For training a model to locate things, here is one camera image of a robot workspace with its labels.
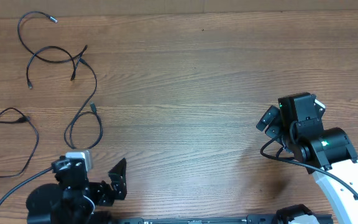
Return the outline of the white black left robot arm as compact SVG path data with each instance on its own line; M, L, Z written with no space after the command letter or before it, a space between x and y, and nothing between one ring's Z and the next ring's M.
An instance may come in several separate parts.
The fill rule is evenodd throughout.
M96 207L111 207L127 195L126 159L109 172L111 183L90 182L86 161L62 156L52 163L56 184L44 184L33 190L26 200L27 223L31 224L114 224L110 212Z

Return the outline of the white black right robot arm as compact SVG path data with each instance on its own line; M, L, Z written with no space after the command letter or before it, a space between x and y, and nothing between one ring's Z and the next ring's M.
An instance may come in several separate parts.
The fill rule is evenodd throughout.
M311 93L278 99L257 123L270 142L281 145L264 157L304 167L328 199L339 223L358 223L358 154L341 128L324 129L326 107Z

